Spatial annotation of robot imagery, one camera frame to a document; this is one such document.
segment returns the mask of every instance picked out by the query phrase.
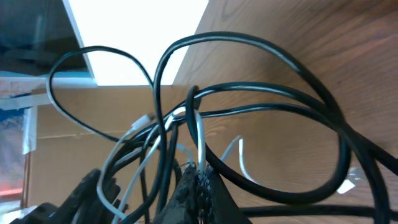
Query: cable connector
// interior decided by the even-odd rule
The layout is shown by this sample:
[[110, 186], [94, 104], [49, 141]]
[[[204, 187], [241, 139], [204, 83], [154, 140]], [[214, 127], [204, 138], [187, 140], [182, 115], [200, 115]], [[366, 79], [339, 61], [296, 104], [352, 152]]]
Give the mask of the cable connector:
[[154, 119], [155, 115], [153, 113], [145, 114], [131, 125], [131, 129], [137, 131], [141, 128], [144, 128], [148, 126]]

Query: tangled cable bundle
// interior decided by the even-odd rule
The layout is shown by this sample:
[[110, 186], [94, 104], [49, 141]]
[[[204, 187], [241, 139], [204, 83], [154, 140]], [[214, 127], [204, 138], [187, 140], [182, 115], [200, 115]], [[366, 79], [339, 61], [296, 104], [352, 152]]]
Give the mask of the tangled cable bundle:
[[[160, 102], [160, 81], [170, 56], [179, 48], [208, 41], [239, 42], [242, 44], [258, 47], [271, 53], [293, 68], [297, 74], [315, 90], [322, 101], [317, 100], [316, 98], [301, 91], [278, 84], [260, 82], [231, 82], [209, 86], [202, 90], [199, 90], [197, 86], [193, 86], [189, 90], [186, 100], [178, 104], [174, 109], [164, 115]], [[131, 59], [141, 69], [153, 92], [155, 102], [155, 118], [157, 120], [156, 123], [138, 131], [136, 129], [131, 130], [127, 132], [121, 139], [119, 139], [102, 133], [101, 131], [98, 131], [97, 129], [83, 123], [60, 105], [55, 98], [52, 89], [52, 78], [57, 67], [68, 57], [94, 51], [106, 51], [123, 55]], [[196, 110], [199, 109], [201, 98], [221, 91], [260, 91], [264, 93], [273, 93], [296, 100], [305, 106], [291, 103], [259, 103], [225, 110], [196, 113]], [[395, 173], [395, 175], [398, 175], [397, 159], [361, 134], [357, 133], [345, 121], [343, 113], [341, 112], [336, 100], [322, 84], [322, 82], [314, 76], [314, 74], [312, 74], [297, 59], [291, 56], [291, 54], [264, 39], [235, 32], [207, 32], [182, 38], [174, 42], [164, 52], [155, 71], [153, 82], [145, 68], [132, 55], [129, 55], [122, 50], [113, 49], [110, 47], [84, 47], [74, 52], [65, 54], [55, 63], [49, 73], [49, 78], [47, 80], [47, 93], [49, 94], [49, 98], [54, 107], [56, 107], [56, 109], [58, 109], [67, 118], [93, 133], [99, 134], [111, 141], [118, 142], [112, 153], [109, 155], [108, 160], [104, 164], [101, 173], [102, 178], [100, 177], [99, 184], [97, 185], [97, 192], [99, 196], [101, 192], [101, 186], [109, 182], [112, 176], [117, 173], [117, 171], [137, 159], [140, 160], [140, 164], [142, 165], [140, 167], [142, 169], [139, 168], [137, 175], [133, 177], [131, 185], [134, 183], [135, 178], [137, 178], [139, 175], [141, 178], [142, 196], [144, 198], [144, 202], [129, 215], [123, 214], [121, 209], [118, 210], [111, 204], [111, 206], [105, 205], [108, 209], [116, 214], [114, 222], [116, 222], [115, 220], [117, 220], [117, 217], [120, 217], [122, 218], [122, 223], [134, 223], [141, 216], [145, 216], [146, 222], [148, 222], [149, 207], [154, 203], [157, 194], [159, 194], [157, 211], [160, 212], [164, 208], [165, 204], [167, 203], [167, 194], [169, 191], [170, 175], [172, 171], [174, 170], [175, 172], [176, 181], [181, 178], [180, 166], [175, 160], [174, 155], [175, 149], [177, 147], [178, 127], [184, 123], [187, 124], [190, 135], [195, 144], [198, 147], [205, 148], [206, 161], [219, 174], [247, 192], [266, 200], [287, 205], [241, 208], [241, 211], [248, 217], [290, 215], [353, 215], [360, 217], [373, 217], [375, 223], [389, 223], [390, 220], [398, 220], [398, 212], [392, 211], [390, 208], [387, 187], [376, 164], [376, 161], [379, 161], [382, 165]], [[181, 108], [184, 108], [183, 110], [185, 110], [185, 116], [178, 116], [178, 113], [181, 111], [178, 113], [176, 111], [180, 110]], [[287, 111], [302, 115], [304, 117], [318, 121], [337, 133], [339, 143], [338, 162], [332, 177], [325, 184], [315, 190], [301, 193], [281, 192], [278, 190], [269, 189], [257, 184], [251, 179], [241, 176], [235, 170], [232, 170], [226, 164], [224, 164], [222, 160], [217, 158], [217, 156], [211, 151], [210, 147], [207, 146], [205, 142], [202, 146], [201, 143], [198, 142], [198, 139], [201, 139], [199, 138], [200, 136], [198, 136], [200, 135], [200, 129], [203, 129], [203, 127], [200, 127], [201, 121], [198, 120], [200, 117], [214, 118], [233, 114], [249, 113], [253, 111], [270, 110]], [[167, 139], [168, 131], [172, 132], [170, 142]], [[134, 135], [127, 139], [127, 137], [132, 133], [134, 133]], [[149, 159], [149, 154], [155, 149], [160, 151], [159, 166], [153, 187], [149, 194], [147, 194], [144, 166], [145, 162], [147, 162]], [[333, 195], [342, 185], [349, 170], [351, 151], [355, 153], [369, 181], [374, 198], [374, 208], [364, 206], [311, 205], [313, 203], [321, 202], [322, 200]]]

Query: wooden surface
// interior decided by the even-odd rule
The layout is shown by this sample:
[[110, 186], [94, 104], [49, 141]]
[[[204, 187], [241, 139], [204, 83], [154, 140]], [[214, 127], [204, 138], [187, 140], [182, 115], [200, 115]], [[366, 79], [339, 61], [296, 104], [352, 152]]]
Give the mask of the wooden surface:
[[[197, 32], [227, 30], [267, 39], [306, 65], [333, 93], [355, 130], [398, 156], [397, 1], [210, 1]], [[254, 47], [210, 42], [190, 47], [175, 81], [176, 104], [191, 85], [256, 81], [314, 92], [288, 66]], [[204, 98], [200, 110], [285, 99], [250, 92]], [[336, 164], [336, 136], [309, 119], [284, 112], [257, 112], [205, 121], [206, 141], [221, 156], [237, 135], [258, 182], [299, 192], [326, 182]], [[192, 142], [184, 137], [179, 141]], [[238, 170], [238, 152], [227, 164]], [[391, 206], [398, 209], [398, 178], [381, 168]], [[270, 205], [227, 183], [239, 206]], [[323, 203], [373, 205], [366, 180]], [[259, 218], [255, 223], [372, 223], [353, 217]]]

